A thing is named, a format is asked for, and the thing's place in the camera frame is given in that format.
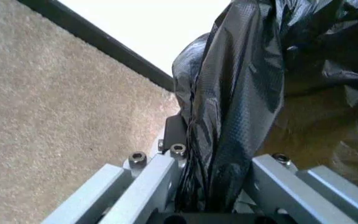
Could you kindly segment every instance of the metal frame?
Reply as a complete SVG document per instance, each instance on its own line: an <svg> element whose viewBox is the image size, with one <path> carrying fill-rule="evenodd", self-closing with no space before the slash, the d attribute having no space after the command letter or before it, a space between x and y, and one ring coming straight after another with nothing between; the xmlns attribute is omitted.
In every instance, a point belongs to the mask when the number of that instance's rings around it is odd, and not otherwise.
<svg viewBox="0 0 358 224"><path fill-rule="evenodd" d="M131 181L129 170L105 164L42 223L96 223Z"/></svg>
<svg viewBox="0 0 358 224"><path fill-rule="evenodd" d="M284 209L298 223L355 223L270 155L252 159L245 191L268 215Z"/></svg>
<svg viewBox="0 0 358 224"><path fill-rule="evenodd" d="M155 209L163 212L179 181L178 162L157 154L100 224L144 224Z"/></svg>
<svg viewBox="0 0 358 224"><path fill-rule="evenodd" d="M297 173L305 183L358 222L358 187L325 166Z"/></svg>

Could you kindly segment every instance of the dark baseboard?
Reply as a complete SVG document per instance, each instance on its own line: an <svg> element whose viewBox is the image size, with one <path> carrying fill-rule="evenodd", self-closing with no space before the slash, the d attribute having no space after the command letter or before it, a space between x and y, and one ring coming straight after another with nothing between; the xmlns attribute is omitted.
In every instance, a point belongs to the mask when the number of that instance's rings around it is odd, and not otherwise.
<svg viewBox="0 0 358 224"><path fill-rule="evenodd" d="M173 79L116 39L57 0L18 0L74 36L93 45L162 88L173 91Z"/></svg>

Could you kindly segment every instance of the garbage bag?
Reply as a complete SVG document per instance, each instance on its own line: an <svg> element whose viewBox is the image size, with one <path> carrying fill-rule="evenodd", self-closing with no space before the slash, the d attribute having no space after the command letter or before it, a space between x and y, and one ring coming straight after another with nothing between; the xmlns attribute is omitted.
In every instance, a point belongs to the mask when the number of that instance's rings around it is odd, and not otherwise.
<svg viewBox="0 0 358 224"><path fill-rule="evenodd" d="M231 212L258 150L358 184L358 1L234 0L172 72L189 149L177 210Z"/></svg>

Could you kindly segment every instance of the carpet floor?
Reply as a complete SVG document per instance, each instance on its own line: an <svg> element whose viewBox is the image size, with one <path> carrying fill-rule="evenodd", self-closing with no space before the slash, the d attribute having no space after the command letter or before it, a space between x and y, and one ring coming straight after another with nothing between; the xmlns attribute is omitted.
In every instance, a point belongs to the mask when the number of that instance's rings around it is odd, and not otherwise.
<svg viewBox="0 0 358 224"><path fill-rule="evenodd" d="M38 223L105 163L147 152L173 94L0 0L0 223Z"/></svg>

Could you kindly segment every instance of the white wall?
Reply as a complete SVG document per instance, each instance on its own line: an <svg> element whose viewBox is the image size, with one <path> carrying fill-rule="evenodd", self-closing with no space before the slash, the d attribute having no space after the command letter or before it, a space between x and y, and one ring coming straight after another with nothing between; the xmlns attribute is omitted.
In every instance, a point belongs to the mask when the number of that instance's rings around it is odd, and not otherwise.
<svg viewBox="0 0 358 224"><path fill-rule="evenodd" d="M210 31L228 0L59 0L172 75L176 56Z"/></svg>

